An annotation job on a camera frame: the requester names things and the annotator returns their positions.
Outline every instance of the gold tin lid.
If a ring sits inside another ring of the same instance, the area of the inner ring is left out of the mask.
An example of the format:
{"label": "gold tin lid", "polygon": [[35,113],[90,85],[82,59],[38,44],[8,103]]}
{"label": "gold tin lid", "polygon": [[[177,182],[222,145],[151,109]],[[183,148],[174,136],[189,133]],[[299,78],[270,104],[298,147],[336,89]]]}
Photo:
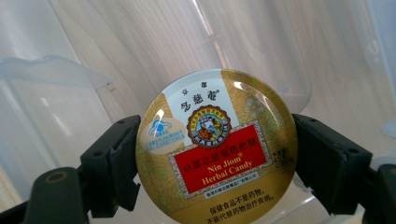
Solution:
{"label": "gold tin lid", "polygon": [[184,76],[154,100],[136,143],[152,201],[180,223],[249,223],[287,190],[297,133],[282,99],[234,70]]}

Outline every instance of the red label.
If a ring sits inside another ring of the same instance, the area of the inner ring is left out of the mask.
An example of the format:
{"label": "red label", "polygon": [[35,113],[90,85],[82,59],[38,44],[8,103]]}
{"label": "red label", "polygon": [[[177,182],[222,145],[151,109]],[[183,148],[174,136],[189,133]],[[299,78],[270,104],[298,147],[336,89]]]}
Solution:
{"label": "red label", "polygon": [[252,124],[230,133],[220,147],[195,147],[174,157],[191,194],[267,163],[264,147]]}

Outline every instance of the circular emblem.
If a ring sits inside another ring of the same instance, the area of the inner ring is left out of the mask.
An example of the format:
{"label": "circular emblem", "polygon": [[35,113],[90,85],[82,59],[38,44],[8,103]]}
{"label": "circular emblem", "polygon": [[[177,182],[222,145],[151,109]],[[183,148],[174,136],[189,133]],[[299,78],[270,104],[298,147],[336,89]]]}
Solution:
{"label": "circular emblem", "polygon": [[221,145],[231,130],[227,112],[218,106],[205,105],[192,112],[187,125],[188,136],[200,147],[212,148]]}

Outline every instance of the white label area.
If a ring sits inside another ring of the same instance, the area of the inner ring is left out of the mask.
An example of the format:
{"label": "white label area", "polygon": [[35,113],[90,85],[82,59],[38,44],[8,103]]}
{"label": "white label area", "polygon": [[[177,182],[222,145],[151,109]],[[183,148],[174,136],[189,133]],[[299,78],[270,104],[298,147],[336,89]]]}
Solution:
{"label": "white label area", "polygon": [[[185,127],[192,112],[205,105],[219,106],[227,112],[232,127],[239,125],[220,69],[207,70],[182,77],[163,90],[163,94],[173,117],[180,120]],[[190,138],[186,137],[184,145],[189,146],[191,144]]]}

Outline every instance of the blue logo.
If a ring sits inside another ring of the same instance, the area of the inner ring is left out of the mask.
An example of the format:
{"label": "blue logo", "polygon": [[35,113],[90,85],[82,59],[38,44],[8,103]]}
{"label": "blue logo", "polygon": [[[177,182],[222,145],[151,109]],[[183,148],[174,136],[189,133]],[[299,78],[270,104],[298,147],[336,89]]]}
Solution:
{"label": "blue logo", "polygon": [[150,127],[150,129],[148,130],[148,134],[151,136],[162,136],[164,134],[168,133],[168,130],[172,128],[172,124],[169,122],[164,122],[160,119],[156,119],[154,120],[154,122],[152,122],[152,125]]}

